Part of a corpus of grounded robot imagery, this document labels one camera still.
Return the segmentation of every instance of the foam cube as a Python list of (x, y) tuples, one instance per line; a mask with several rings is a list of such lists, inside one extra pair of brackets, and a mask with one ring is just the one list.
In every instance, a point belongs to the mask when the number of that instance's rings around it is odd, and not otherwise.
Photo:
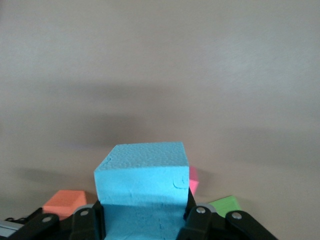
[(108, 240), (176, 239), (189, 191), (181, 142), (117, 145), (94, 179)]
[(57, 214), (63, 220), (74, 213), (74, 211), (87, 204), (85, 191), (59, 190), (47, 201), (43, 207), (43, 213)]
[(194, 166), (190, 166), (190, 180), (189, 180), (190, 190), (192, 195), (196, 194), (198, 185), (199, 185), (199, 179), (198, 179), (198, 172), (197, 169)]

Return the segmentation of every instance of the table surface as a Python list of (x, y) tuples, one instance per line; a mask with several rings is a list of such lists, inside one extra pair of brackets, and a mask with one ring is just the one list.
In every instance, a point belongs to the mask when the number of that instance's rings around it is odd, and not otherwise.
[(319, 239), (320, 1), (0, 0), (0, 219), (182, 141), (197, 202)]

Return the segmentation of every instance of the metal screw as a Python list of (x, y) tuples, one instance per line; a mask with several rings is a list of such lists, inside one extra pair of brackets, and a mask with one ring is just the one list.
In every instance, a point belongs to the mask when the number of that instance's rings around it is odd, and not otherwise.
[(233, 212), (233, 213), (231, 214), (231, 216), (232, 216), (234, 219), (238, 219), (238, 220), (242, 219), (241, 214), (238, 213), (238, 212), (236, 212), (236, 211)]
[(200, 206), (196, 209), (196, 212), (199, 214), (204, 214), (206, 212), (206, 210), (202, 206)]
[(84, 210), (84, 211), (80, 212), (80, 216), (85, 216), (85, 215), (87, 215), (88, 213), (89, 213), (88, 210)]
[(196, 205), (197, 205), (197, 207), (203, 207), (203, 208), (209, 209), (209, 211), (211, 213), (216, 213), (217, 212), (215, 207), (210, 205), (209, 203), (202, 203), (202, 202), (199, 203), (199, 202), (197, 202)]
[(51, 219), (52, 219), (52, 216), (47, 216), (47, 217), (45, 217), (44, 219), (42, 219), (42, 222), (43, 222), (43, 223), (47, 223), (47, 222), (50, 222)]

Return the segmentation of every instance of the orange foam block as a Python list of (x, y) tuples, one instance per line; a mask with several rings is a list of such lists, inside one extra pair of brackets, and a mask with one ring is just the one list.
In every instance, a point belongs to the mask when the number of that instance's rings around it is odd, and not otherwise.
[(199, 184), (198, 172), (194, 166), (189, 168), (189, 187), (192, 195), (195, 195)]
[(63, 220), (74, 213), (74, 211), (87, 204), (85, 191), (59, 190), (47, 201), (42, 210), (44, 213), (57, 214)]

